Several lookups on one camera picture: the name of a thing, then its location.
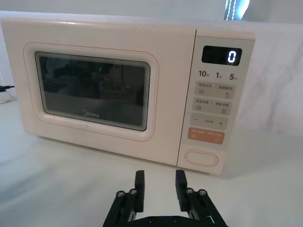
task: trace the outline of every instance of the bolt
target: bolt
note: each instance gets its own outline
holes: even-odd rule
[[[149,223],[155,223],[155,222],[156,222],[156,219],[155,219],[154,217],[150,217],[150,218],[148,219],[148,222],[149,222]]]
[[[174,217],[173,220],[174,220],[175,223],[179,223],[180,222],[180,218],[179,217]]]
[[[186,189],[186,193],[187,193],[187,194],[191,194],[191,193],[193,193],[193,192],[194,192],[194,190],[192,190],[191,188],[187,188],[187,189]]]
[[[117,196],[118,196],[118,197],[124,196],[124,192],[123,192],[123,191],[119,191],[119,192],[117,193]]]
[[[137,190],[136,190],[136,189],[132,189],[132,190],[130,191],[130,193],[131,193],[132,195],[136,195],[136,194],[137,194]]]
[[[201,190],[199,191],[199,194],[200,194],[200,195],[206,195],[206,191],[203,190],[203,189],[201,189]]]

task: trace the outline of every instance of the white table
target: white table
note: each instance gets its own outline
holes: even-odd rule
[[[26,134],[17,101],[0,105],[0,226],[100,227],[118,190],[145,170],[144,213],[182,215],[175,170]],[[235,128],[223,174],[186,170],[230,227],[303,223],[303,139]]]

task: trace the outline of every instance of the cream microwave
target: cream microwave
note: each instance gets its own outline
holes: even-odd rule
[[[140,20],[1,25],[27,132],[222,171],[254,34]]]

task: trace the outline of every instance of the microwave window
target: microwave window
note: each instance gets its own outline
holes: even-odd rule
[[[46,113],[146,130],[148,63],[37,52],[36,64]]]

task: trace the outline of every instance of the digital display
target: digital display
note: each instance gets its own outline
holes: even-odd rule
[[[202,62],[220,65],[234,65],[240,63],[242,49],[220,47],[220,46],[205,46],[203,48]]]

